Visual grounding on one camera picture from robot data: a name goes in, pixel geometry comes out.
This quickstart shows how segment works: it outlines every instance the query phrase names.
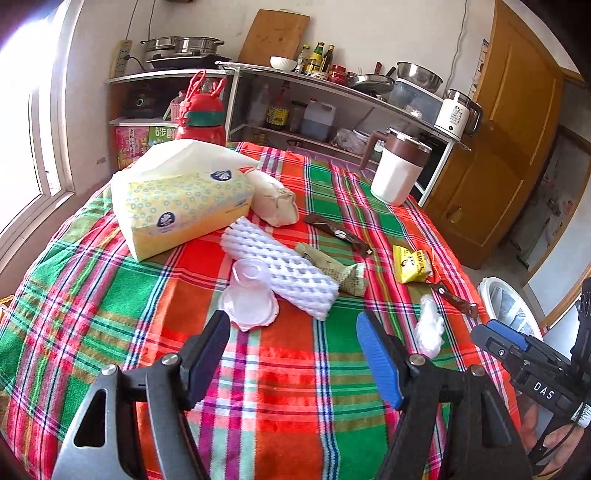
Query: white bowl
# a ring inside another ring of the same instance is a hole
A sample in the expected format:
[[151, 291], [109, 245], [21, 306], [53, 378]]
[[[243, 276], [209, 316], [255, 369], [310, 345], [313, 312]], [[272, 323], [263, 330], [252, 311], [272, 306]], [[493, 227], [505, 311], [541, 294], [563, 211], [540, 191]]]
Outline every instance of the white bowl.
[[295, 67], [297, 67], [297, 62], [295, 60], [285, 59], [283, 57], [271, 57], [271, 66], [277, 70], [290, 72]]

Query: plaid tablecloth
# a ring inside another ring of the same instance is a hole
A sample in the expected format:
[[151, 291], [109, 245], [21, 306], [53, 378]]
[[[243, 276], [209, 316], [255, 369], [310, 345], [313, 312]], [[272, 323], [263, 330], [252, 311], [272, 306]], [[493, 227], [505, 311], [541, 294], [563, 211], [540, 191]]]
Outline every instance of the plaid tablecloth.
[[[302, 221], [271, 228], [288, 247], [307, 242], [344, 264], [365, 262], [365, 298], [341, 294], [325, 322], [283, 299], [269, 327], [233, 328], [206, 399], [188, 419], [215, 479], [371, 479], [387, 450], [398, 413], [384, 404], [359, 347], [355, 321], [376, 311], [389, 333], [414, 351], [411, 331], [428, 289], [395, 282], [392, 244], [425, 249], [443, 281], [480, 303], [456, 257], [411, 200], [390, 207], [353, 173], [252, 144], [238, 151], [297, 195], [302, 215], [341, 222], [374, 254], [363, 260], [349, 245]], [[231, 259], [221, 231], [137, 263], [119, 231], [107, 186], [56, 233], [28, 270], [0, 326], [0, 427], [17, 458], [36, 478], [51, 476], [66, 430], [102, 365], [150, 365], [203, 329], [228, 285]], [[482, 364], [512, 413], [515, 394], [500, 366], [470, 342], [474, 322], [436, 297], [445, 318], [437, 365]], [[481, 318], [486, 313], [480, 307]], [[435, 479], [444, 448], [446, 410], [438, 416], [425, 478]], [[139, 412], [142, 447], [160, 478], [147, 412]]]

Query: frying pan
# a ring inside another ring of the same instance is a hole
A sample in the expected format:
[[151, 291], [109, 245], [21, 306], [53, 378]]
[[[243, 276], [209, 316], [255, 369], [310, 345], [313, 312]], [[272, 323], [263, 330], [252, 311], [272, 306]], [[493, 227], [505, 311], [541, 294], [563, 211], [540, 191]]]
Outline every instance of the frying pan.
[[386, 75], [380, 75], [381, 69], [382, 64], [377, 62], [374, 74], [357, 75], [350, 79], [348, 87], [376, 98], [378, 95], [390, 93], [394, 88], [394, 81]]

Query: foam fruit net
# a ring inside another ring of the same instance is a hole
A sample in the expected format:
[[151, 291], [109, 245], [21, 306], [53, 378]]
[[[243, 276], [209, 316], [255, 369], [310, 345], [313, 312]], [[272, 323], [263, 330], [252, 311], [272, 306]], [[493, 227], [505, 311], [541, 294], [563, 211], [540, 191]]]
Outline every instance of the foam fruit net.
[[339, 285], [308, 260], [244, 217], [226, 228], [221, 245], [234, 260], [258, 258], [265, 262], [275, 293], [314, 318], [326, 320], [339, 295]]

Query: red water bottle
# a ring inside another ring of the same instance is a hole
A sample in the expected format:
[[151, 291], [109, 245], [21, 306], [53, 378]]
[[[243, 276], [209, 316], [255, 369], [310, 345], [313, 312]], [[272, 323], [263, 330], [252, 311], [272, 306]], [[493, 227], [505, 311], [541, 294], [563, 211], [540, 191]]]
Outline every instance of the red water bottle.
[[175, 140], [191, 138], [202, 142], [226, 146], [226, 129], [224, 128], [225, 110], [219, 93], [226, 84], [223, 78], [213, 84], [211, 93], [201, 93], [200, 88], [205, 80], [205, 70], [197, 72], [187, 89], [187, 96], [181, 102]]

